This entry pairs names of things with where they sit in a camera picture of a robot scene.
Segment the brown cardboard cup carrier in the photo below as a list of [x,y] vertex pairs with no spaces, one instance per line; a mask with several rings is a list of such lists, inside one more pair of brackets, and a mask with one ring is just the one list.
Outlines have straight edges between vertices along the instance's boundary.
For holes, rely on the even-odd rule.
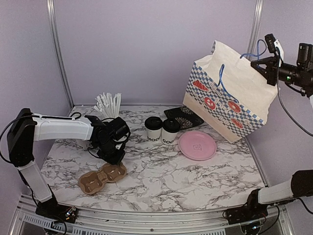
[[93,195],[102,190],[106,183],[116,183],[127,174],[126,167],[119,163],[105,163],[100,170],[90,171],[79,178],[78,184],[83,193]]

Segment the checkered paper bag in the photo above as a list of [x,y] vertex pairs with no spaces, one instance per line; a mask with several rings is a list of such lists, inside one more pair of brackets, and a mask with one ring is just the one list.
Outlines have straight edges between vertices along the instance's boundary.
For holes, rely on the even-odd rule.
[[209,55],[194,61],[183,104],[236,142],[266,124],[277,94],[249,60],[215,41]]

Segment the pink plate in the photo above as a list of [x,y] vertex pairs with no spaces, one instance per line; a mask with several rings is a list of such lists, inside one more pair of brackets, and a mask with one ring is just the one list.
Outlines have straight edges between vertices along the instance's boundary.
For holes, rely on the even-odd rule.
[[202,131],[188,131],[178,141],[181,153],[194,161],[205,161],[212,158],[217,145],[214,139]]

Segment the white paper cup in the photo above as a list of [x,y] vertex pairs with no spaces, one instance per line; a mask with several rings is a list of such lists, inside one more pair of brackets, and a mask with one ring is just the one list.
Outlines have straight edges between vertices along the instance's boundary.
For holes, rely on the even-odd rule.
[[166,145],[171,145],[177,136],[177,132],[168,132],[165,129],[162,130],[161,142]]
[[161,136],[161,128],[157,130],[151,130],[149,128],[146,129],[147,139],[152,143],[157,143],[160,140]]

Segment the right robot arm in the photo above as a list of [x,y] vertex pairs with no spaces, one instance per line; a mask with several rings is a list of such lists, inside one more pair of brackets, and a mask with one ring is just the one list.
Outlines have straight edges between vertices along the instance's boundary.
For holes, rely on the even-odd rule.
[[[280,91],[279,82],[284,82],[290,89],[306,96],[310,104],[313,103],[313,46],[300,43],[296,65],[283,61],[284,51],[279,40],[267,43],[268,50],[274,54],[251,62],[251,66],[257,70],[266,80],[267,84],[276,86]],[[292,177],[278,185],[258,191],[258,201],[251,201],[243,207],[242,215],[246,219],[253,219],[261,212],[261,204],[278,204],[284,201],[293,201],[303,196],[312,196],[313,187],[309,180],[313,178],[312,170],[300,170]]]

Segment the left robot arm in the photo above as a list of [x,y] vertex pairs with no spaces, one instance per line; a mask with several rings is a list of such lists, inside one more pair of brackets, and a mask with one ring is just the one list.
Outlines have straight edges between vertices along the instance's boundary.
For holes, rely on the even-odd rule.
[[98,159],[119,165],[125,156],[124,148],[131,134],[129,126],[121,117],[101,120],[91,115],[44,116],[28,108],[21,109],[2,133],[7,135],[9,153],[5,162],[18,170],[37,197],[38,206],[52,218],[60,216],[62,207],[35,163],[34,143],[57,139],[88,141],[93,149],[97,149]]

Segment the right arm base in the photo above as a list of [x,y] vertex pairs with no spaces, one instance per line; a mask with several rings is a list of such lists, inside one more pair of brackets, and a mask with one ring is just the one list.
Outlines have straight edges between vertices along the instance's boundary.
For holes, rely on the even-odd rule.
[[266,217],[268,215],[267,205],[248,206],[247,204],[240,207],[230,208],[223,212],[223,217],[229,225],[244,223],[251,220]]

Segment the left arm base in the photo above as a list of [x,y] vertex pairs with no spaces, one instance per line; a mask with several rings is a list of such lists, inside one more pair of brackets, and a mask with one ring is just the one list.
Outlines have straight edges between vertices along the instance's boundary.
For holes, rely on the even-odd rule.
[[52,192],[51,187],[48,187],[52,194],[52,198],[43,203],[38,201],[36,214],[52,219],[57,219],[61,222],[64,221],[74,224],[78,213],[77,208],[75,206],[59,204],[54,193]]

